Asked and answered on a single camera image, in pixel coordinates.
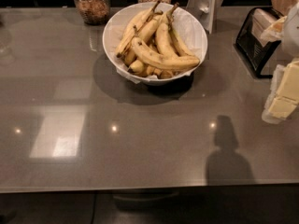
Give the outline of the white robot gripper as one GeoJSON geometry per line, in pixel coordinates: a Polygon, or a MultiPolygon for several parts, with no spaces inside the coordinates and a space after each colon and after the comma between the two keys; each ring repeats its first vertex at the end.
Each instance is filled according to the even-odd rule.
{"type": "MultiPolygon", "coordinates": [[[[282,49],[293,58],[299,57],[299,2],[293,6],[282,31],[282,49]]],[[[286,120],[299,106],[299,60],[293,59],[286,66],[277,65],[270,93],[266,99],[262,120],[279,124],[286,120]]]]}

